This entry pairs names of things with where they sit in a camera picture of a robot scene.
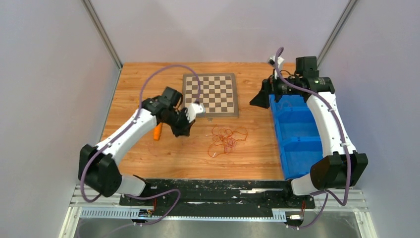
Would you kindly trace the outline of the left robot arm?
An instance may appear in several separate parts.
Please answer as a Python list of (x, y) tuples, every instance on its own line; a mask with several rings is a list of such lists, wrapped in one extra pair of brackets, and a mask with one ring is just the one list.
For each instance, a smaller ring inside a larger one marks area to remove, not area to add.
[(162, 95), (145, 99), (134, 114), (110, 137), (80, 150), (78, 178), (81, 190), (84, 186), (99, 195), (110, 197), (116, 193), (132, 195), (139, 205), (150, 202), (152, 193), (146, 183), (134, 175), (123, 175), (118, 168), (127, 152), (149, 131), (160, 123), (170, 126), (176, 136), (189, 136), (196, 116), (205, 112), (199, 102), (178, 109), (182, 93), (166, 87)]

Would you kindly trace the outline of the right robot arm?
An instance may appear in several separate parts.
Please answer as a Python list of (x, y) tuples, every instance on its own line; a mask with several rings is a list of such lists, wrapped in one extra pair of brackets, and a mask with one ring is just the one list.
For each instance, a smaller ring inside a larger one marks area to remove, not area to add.
[(320, 135), (323, 158), (311, 166), (308, 175), (291, 180), (291, 188), (283, 192), (284, 203), (295, 207), (303, 195), (316, 194), (330, 188), (343, 188), (348, 193), (368, 165), (365, 153), (357, 152), (341, 120), (336, 105), (335, 89), (329, 77), (320, 77), (315, 56), (296, 58), (296, 70), (285, 79), (279, 65), (281, 57), (273, 56), (268, 63), (273, 74), (262, 81), (251, 106), (268, 109), (270, 97), (279, 101), (283, 96), (300, 96), (309, 107)]

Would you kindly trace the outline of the orange plastic carrot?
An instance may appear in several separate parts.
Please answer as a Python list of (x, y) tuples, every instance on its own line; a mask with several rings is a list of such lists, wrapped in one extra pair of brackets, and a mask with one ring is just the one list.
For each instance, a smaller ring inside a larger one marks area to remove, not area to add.
[(159, 123), (155, 128), (154, 128), (154, 133), (153, 133), (153, 140), (154, 141), (159, 141), (161, 138), (161, 133), (162, 133), (162, 126), (163, 123)]

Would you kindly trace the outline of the wooden chessboard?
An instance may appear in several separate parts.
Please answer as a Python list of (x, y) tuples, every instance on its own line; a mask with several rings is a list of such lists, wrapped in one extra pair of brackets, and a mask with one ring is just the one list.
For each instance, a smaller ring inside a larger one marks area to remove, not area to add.
[(204, 73), (196, 78), (183, 75), (183, 106), (188, 107), (200, 94), (205, 113), (199, 117), (238, 117), (238, 94), (234, 73)]

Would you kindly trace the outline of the blue plastic bin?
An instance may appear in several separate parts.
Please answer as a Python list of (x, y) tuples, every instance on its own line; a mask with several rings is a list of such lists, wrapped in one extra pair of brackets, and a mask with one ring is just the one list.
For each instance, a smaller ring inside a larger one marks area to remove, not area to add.
[(315, 119), (299, 95), (269, 97), (273, 125), (285, 180), (300, 178), (322, 159), (322, 145)]

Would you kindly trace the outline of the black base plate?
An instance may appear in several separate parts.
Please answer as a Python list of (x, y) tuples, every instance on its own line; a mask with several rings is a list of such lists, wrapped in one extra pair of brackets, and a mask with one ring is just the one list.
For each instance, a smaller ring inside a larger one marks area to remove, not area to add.
[(147, 179), (142, 197), (177, 188), (147, 201), (121, 197), (122, 206), (153, 206), (154, 215), (170, 211), (171, 216), (191, 217), (269, 217), (273, 209), (315, 207), (309, 195), (295, 196), (290, 183), (283, 180), (216, 180), (216, 179)]

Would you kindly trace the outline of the right aluminium frame post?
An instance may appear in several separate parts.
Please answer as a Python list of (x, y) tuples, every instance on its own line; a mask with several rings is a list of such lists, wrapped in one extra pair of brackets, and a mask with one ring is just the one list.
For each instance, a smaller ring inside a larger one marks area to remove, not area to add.
[(325, 60), (328, 52), (330, 51), (331, 47), (333, 46), (335, 40), (339, 36), (341, 30), (345, 26), (347, 20), (351, 16), (352, 12), (354, 11), (355, 7), (359, 3), (359, 0), (349, 0), (344, 7), (344, 10), (340, 14), (337, 22), (335, 23), (331, 33), (329, 34), (325, 44), (323, 45), (318, 57), (317, 57), (317, 66), (320, 67), (323, 61)]

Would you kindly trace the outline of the aluminium frame post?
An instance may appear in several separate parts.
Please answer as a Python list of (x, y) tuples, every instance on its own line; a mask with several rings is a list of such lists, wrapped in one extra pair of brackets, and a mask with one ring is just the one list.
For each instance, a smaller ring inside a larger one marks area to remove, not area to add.
[(100, 38), (102, 39), (108, 53), (110, 54), (114, 64), (119, 69), (119, 71), (122, 71), (123, 63), (118, 56), (118, 53), (113, 46), (110, 37), (108, 36), (106, 29), (104, 28), (99, 15), (97, 14), (97, 11), (95, 10), (95, 7), (91, 0), (81, 0), (82, 4), (84, 5), (93, 25), (95, 26), (97, 32), (100, 35)]
[(354, 11), (355, 7), (359, 3), (359, 0), (349, 0), (344, 7), (344, 10), (340, 14), (337, 22), (335, 23), (331, 33), (329, 34), (325, 44), (323, 45), (318, 57), (317, 57), (317, 66), (320, 67), (323, 61), (325, 60), (328, 52), (330, 51), (331, 47), (333, 46), (335, 40), (339, 36), (341, 30), (345, 26), (347, 20), (351, 16), (352, 12)]

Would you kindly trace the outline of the left aluminium frame post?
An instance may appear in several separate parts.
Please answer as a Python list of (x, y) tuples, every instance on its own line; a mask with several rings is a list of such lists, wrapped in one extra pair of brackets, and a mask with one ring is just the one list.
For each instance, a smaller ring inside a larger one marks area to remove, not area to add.
[(123, 63), (118, 56), (118, 53), (113, 46), (110, 37), (108, 36), (106, 29), (104, 28), (99, 15), (97, 14), (97, 11), (95, 10), (95, 7), (91, 0), (81, 0), (82, 4), (84, 5), (93, 25), (95, 26), (97, 32), (100, 35), (100, 38), (102, 39), (108, 53), (110, 54), (114, 64), (119, 69), (119, 71), (122, 71)]

